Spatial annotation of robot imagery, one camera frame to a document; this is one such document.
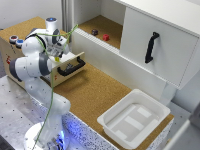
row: cabinet door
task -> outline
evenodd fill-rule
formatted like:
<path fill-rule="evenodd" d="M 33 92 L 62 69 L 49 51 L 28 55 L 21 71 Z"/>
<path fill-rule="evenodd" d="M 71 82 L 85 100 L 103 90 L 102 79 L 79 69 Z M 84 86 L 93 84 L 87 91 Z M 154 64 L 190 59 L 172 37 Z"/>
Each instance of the cabinet door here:
<path fill-rule="evenodd" d="M 153 32 L 160 37 L 154 40 L 153 60 L 146 64 L 145 56 Z M 127 8 L 120 54 L 179 86 L 197 40 L 178 28 Z"/>

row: white tray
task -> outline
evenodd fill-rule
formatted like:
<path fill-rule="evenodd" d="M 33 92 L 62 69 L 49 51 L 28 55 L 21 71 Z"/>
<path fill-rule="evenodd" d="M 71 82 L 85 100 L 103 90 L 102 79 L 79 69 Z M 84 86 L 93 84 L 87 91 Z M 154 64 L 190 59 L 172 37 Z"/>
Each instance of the white tray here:
<path fill-rule="evenodd" d="M 97 121 L 122 147 L 135 149 L 169 113 L 166 106 L 140 90 L 133 90 Z"/>

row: black handle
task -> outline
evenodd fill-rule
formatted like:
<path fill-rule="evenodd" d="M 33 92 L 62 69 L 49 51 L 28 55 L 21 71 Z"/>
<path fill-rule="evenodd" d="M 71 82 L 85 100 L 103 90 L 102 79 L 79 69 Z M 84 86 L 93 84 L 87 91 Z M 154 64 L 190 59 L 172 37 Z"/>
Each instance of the black handle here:
<path fill-rule="evenodd" d="M 154 40 L 157 39 L 160 35 L 156 32 L 153 32 L 153 36 L 151 37 L 149 41 L 149 45 L 147 48 L 147 53 L 145 57 L 145 63 L 148 64 L 153 60 L 153 57 L 151 56 L 152 50 L 153 50 L 153 45 L 154 45 Z"/>
<path fill-rule="evenodd" d="M 85 66 L 85 62 L 79 57 L 77 57 L 77 61 L 79 62 L 78 65 L 74 66 L 73 68 L 69 68 L 69 69 L 66 69 L 65 71 L 61 70 L 60 67 L 57 68 L 57 71 L 60 75 L 66 77 L 68 76 L 69 74 L 72 74 L 73 72 L 75 72 L 76 70 L 82 68 L 83 66 Z"/>

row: white robotic arm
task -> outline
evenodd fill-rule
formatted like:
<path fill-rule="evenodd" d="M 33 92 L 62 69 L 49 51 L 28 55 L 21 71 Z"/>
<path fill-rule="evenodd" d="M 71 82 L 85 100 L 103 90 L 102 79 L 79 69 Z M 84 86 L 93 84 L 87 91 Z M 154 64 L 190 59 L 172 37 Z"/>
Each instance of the white robotic arm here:
<path fill-rule="evenodd" d="M 56 93 L 52 94 L 51 87 L 40 79 L 40 76 L 46 76 L 51 73 L 52 64 L 48 55 L 61 57 L 62 54 L 69 52 L 68 45 L 65 44 L 67 39 L 60 36 L 48 36 L 60 34 L 56 23 L 57 20 L 55 18 L 48 18 L 46 19 L 47 29 L 32 30 L 22 45 L 22 52 L 25 57 L 17 58 L 10 62 L 10 73 L 19 81 L 24 81 L 25 90 L 32 98 L 38 100 L 47 108 L 50 108 L 52 102 L 51 111 L 35 148 L 38 150 L 64 150 L 67 147 L 64 142 L 65 139 L 59 139 L 62 142 L 58 145 L 49 146 L 49 143 L 55 143 L 58 135 L 61 134 L 63 130 L 62 115 L 69 112 L 70 102 Z M 33 140 L 36 140 L 37 136 L 38 133 L 36 133 Z M 25 150 L 28 150 L 27 147 L 33 147 L 33 145 L 26 145 Z"/>

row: green cable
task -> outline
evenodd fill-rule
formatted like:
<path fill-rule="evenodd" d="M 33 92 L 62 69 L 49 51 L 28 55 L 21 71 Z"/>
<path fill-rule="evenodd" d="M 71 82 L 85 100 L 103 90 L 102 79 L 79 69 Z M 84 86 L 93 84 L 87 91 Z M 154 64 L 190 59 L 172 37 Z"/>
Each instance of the green cable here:
<path fill-rule="evenodd" d="M 69 38 L 70 38 L 71 34 L 74 32 L 74 30 L 76 30 L 76 28 L 78 28 L 78 24 L 77 24 L 70 32 L 68 32 L 68 33 L 66 33 L 66 34 L 55 35 L 55 36 L 64 36 L 64 35 L 68 35 L 67 41 L 66 41 L 66 43 L 65 43 L 65 45 L 64 45 L 64 49 L 65 49 L 65 47 L 66 47 L 66 45 L 67 45 L 67 42 L 69 41 Z M 54 36 L 54 35 L 41 34 L 41 33 L 38 33 L 38 35 Z M 48 55 L 47 50 L 46 50 L 46 48 L 44 47 L 42 41 L 41 41 L 37 36 L 36 36 L 36 38 L 38 39 L 38 41 L 40 42 L 40 44 L 41 44 L 42 47 L 44 48 L 46 54 Z M 47 118 L 48 118 L 48 116 L 49 116 L 49 113 L 50 113 L 50 111 L 51 111 L 51 107 L 52 107 L 52 104 L 53 104 L 53 90 L 54 90 L 54 86 L 53 86 L 53 72 L 52 72 L 52 71 L 51 71 L 51 86 L 52 86 L 52 87 L 51 87 L 51 88 L 52 88 L 52 90 L 51 90 L 51 104 L 50 104 L 50 107 L 49 107 L 49 111 L 48 111 L 48 113 L 47 113 L 47 116 L 46 116 L 46 118 L 45 118 L 45 120 L 44 120 L 44 124 L 42 125 L 42 128 L 40 129 L 39 135 L 38 135 L 38 137 L 37 137 L 37 139 L 36 139 L 36 141 L 35 141 L 35 144 L 34 144 L 34 146 L 33 146 L 33 149 L 35 148 L 35 145 L 37 144 L 37 142 L 38 142 L 38 140 L 39 140 L 40 134 L 41 134 L 41 132 L 42 132 L 42 130 L 43 130 L 43 128 L 44 128 L 44 125 L 45 125 L 45 123 L 46 123 L 46 121 L 47 121 Z"/>

